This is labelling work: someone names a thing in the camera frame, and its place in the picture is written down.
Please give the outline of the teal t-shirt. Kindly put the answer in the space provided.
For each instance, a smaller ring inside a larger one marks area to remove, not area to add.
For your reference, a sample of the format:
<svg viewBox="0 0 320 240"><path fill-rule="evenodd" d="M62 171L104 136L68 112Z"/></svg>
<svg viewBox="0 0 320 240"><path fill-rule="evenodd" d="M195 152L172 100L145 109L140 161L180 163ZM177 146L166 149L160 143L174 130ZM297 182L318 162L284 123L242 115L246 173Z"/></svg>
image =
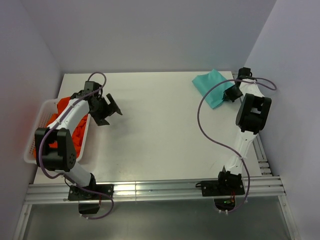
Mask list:
<svg viewBox="0 0 320 240"><path fill-rule="evenodd" d="M197 75L192 80L192 83L203 97L211 88L225 80L226 78L222 74L213 69L209 73ZM205 98L206 103L212 109L219 107L223 103L224 91L233 85L230 81L220 84L207 95Z"/></svg>

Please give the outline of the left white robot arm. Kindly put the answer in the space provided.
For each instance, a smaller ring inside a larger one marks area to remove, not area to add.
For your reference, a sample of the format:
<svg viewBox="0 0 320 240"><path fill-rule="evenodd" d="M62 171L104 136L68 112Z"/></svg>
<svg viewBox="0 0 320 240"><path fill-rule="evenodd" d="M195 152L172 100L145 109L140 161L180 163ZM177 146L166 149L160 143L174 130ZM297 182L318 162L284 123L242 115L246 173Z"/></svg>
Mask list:
<svg viewBox="0 0 320 240"><path fill-rule="evenodd" d="M39 127L34 133L36 164L49 179L64 176L80 187L79 194L86 200L96 197L98 188L92 184L93 175L77 163L77 153L72 135L86 115L91 115L98 126L109 125L107 117L121 109L111 94L107 99L99 95L71 98L66 109L47 127Z"/></svg>

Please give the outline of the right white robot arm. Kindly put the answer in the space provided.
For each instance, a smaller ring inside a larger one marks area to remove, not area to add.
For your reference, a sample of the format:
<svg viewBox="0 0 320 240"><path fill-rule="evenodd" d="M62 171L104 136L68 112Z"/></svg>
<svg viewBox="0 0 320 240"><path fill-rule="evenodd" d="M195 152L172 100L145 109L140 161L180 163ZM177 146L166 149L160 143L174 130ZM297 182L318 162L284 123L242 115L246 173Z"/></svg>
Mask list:
<svg viewBox="0 0 320 240"><path fill-rule="evenodd" d="M216 183L216 189L222 195L233 190L234 183L231 179L241 178L250 145L265 127L272 104L271 98L262 94L255 79L243 79L236 84L236 89L243 97L235 119L238 132L232 149L236 153L224 164L218 175L220 180Z"/></svg>

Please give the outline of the orange t-shirt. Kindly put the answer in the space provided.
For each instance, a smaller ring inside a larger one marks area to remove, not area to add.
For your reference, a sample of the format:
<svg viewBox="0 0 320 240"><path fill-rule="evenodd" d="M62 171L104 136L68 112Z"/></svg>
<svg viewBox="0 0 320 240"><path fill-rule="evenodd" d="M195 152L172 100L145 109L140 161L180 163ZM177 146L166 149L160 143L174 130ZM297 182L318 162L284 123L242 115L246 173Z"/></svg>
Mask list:
<svg viewBox="0 0 320 240"><path fill-rule="evenodd" d="M34 124L34 131L37 128L44 128L51 124L65 110L70 101L70 96L45 101L38 113ZM79 162L83 156L86 137L91 117L87 114L79 122L72 134L72 141L76 151L76 161Z"/></svg>

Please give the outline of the right side aluminium rail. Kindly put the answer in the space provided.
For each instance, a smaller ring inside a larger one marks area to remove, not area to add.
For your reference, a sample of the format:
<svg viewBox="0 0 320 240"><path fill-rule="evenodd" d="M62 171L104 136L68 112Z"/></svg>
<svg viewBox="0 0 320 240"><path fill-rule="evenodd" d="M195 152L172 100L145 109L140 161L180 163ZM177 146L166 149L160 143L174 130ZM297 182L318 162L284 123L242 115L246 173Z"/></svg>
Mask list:
<svg viewBox="0 0 320 240"><path fill-rule="evenodd" d="M279 177L279 176L274 176L271 169L270 169L270 166L269 166L267 157L265 155L265 151L264 151L259 133L257 134L256 138L253 140L252 145L254 146L254 149L256 151L259 167L261 170L261 176L258 176L258 177ZM254 177L250 176L245 161L244 161L244 167L245 167L244 171L246 172L247 177L245 177L243 180L243 182L244 182L243 187L244 188L246 187L247 189L245 190L243 202L246 203L248 201L251 178L254 178ZM285 224L286 224L287 229L289 231L290 239L291 240L299 240L301 238L300 233L298 231L298 227L295 223L292 211L290 209L289 202L287 200L287 194L282 195L282 196L278 196L278 200L279 200L282 214L284 216Z"/></svg>

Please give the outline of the aluminium rail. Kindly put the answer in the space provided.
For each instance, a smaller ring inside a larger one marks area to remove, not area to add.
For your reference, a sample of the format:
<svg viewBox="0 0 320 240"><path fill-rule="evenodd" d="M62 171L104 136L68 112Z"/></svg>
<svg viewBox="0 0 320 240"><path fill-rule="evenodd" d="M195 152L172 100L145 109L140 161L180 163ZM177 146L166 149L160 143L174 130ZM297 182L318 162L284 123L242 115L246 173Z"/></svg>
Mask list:
<svg viewBox="0 0 320 240"><path fill-rule="evenodd" d="M196 187L199 179L127 181L113 183L115 202L174 201L201 199L202 190ZM97 203L99 200L70 200L70 188L65 183L29 185L24 204ZM248 197L285 196L279 176L252 177Z"/></svg>
<svg viewBox="0 0 320 240"><path fill-rule="evenodd" d="M274 176L271 169L270 169L270 166L269 166L267 157L265 155L265 151L264 151L259 133L257 134L256 138L253 140L252 145L254 146L254 149L256 151L259 167L261 170L261 176L258 176L258 177L279 177L279 176ZM243 180L243 182L244 182L243 187L244 188L246 187L247 189L245 190L243 202L246 203L248 201L251 178L254 178L254 177L250 176L245 161L244 161L244 167L245 167L244 171L246 172L247 177L245 177ZM292 211L290 209L289 202L287 200L287 194L282 195L282 196L278 196L278 200L279 200L282 214L284 216L285 224L286 224L287 229L289 231L290 239L291 240L299 240L301 238L300 233L298 231L298 227L295 223Z"/></svg>

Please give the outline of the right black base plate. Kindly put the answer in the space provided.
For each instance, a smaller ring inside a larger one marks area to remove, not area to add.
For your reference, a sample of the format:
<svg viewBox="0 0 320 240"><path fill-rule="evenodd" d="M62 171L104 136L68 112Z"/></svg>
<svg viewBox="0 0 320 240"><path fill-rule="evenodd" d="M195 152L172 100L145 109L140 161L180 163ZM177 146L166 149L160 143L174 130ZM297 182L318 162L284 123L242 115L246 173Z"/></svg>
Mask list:
<svg viewBox="0 0 320 240"><path fill-rule="evenodd" d="M245 194L242 181L240 181L240 185L229 186L225 183L220 183L218 180L202 180L196 183L195 187L200 188L203 197L223 197L231 196L232 194L242 196Z"/></svg>

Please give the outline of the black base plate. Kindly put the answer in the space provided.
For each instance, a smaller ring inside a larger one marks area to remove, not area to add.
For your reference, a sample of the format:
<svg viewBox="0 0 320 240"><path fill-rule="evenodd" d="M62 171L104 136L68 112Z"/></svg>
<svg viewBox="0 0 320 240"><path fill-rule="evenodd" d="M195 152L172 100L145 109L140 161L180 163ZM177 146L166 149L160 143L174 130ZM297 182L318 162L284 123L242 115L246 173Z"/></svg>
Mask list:
<svg viewBox="0 0 320 240"><path fill-rule="evenodd" d="M114 185L113 184L96 184L95 186L85 187L90 191L94 191L95 193L90 193L87 191L83 191L79 189L77 186L71 186L69 189L67 199L69 201L95 201L95 200L108 200L109 198L106 196L101 196L98 193L102 193L105 195L113 197L114 193Z"/></svg>
<svg viewBox="0 0 320 240"><path fill-rule="evenodd" d="M240 181L240 185L229 186L225 183L220 183L218 180L202 180L196 183L195 187L200 188L203 197L223 197L231 196L232 194L242 196L245 194L242 181Z"/></svg>

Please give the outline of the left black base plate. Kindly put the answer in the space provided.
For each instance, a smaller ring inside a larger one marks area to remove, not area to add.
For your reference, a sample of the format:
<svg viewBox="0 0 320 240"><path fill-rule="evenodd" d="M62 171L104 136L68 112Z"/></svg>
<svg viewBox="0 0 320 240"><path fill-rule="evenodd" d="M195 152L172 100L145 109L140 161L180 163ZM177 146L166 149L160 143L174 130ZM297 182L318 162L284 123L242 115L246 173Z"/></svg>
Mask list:
<svg viewBox="0 0 320 240"><path fill-rule="evenodd" d="M114 185L113 184L96 184L95 186L85 187L90 191L94 191L95 193L90 193L87 191L83 191L79 189L77 186L71 186L69 189L67 199L69 201L95 201L95 200L108 200L109 198L106 196L101 196L98 193L102 193L105 195L113 197L114 193Z"/></svg>

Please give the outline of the front aluminium rail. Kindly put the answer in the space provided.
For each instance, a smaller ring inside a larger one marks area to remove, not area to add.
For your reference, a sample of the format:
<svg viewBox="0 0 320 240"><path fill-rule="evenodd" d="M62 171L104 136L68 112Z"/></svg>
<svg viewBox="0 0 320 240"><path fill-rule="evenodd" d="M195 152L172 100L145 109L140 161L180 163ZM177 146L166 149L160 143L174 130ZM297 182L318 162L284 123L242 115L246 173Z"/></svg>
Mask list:
<svg viewBox="0 0 320 240"><path fill-rule="evenodd" d="M115 202L174 201L201 199L202 190L196 187L199 179L127 181L113 183ZM97 203L99 200L70 200L70 188L65 183L29 185L24 204ZM279 176L252 177L248 197L285 196Z"/></svg>

